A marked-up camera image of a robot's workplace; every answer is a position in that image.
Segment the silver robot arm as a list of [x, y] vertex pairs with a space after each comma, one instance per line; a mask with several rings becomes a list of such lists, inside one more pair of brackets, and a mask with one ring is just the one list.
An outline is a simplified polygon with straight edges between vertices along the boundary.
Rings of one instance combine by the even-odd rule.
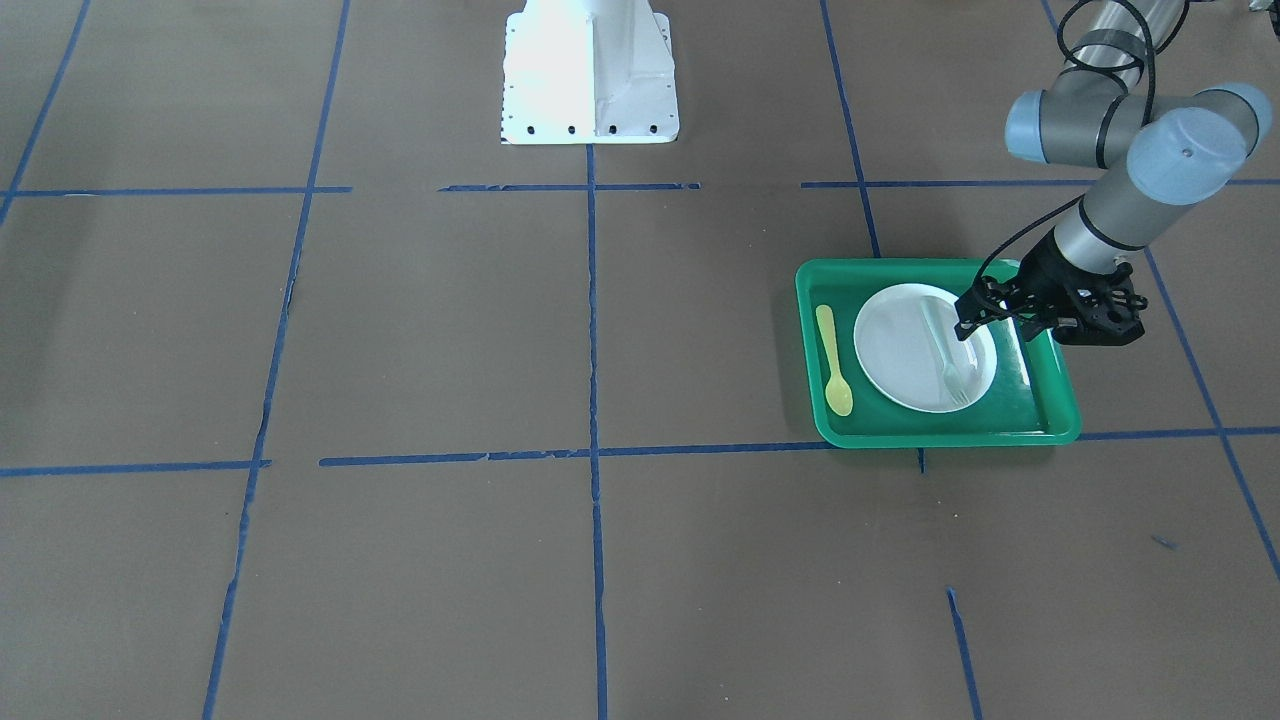
[[1132, 258], [1222, 190], [1274, 122], [1270, 101], [1251, 85], [1157, 94], [1158, 55], [1188, 9], [1102, 1], [1073, 42], [1059, 24], [1062, 69], [1048, 88], [1011, 105], [1006, 149], [1046, 165], [1093, 167], [1101, 177], [1044, 217], [1047, 234], [1012, 278], [975, 273], [955, 304], [959, 340], [1007, 319], [1024, 341], [1048, 333], [1068, 346], [1124, 346], [1144, 334], [1148, 302], [1132, 283]]

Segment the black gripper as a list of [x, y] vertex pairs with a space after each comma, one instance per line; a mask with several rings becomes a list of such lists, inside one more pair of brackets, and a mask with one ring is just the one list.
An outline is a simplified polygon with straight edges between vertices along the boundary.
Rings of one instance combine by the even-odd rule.
[[1107, 278], [1107, 273], [1073, 263], [1059, 247], [1056, 232], [1050, 231], [1024, 256], [1014, 278], [1002, 283], [973, 281], [956, 299], [954, 334], [965, 342], [982, 327], [1012, 314], [1023, 343], [1053, 325], [1085, 325]]

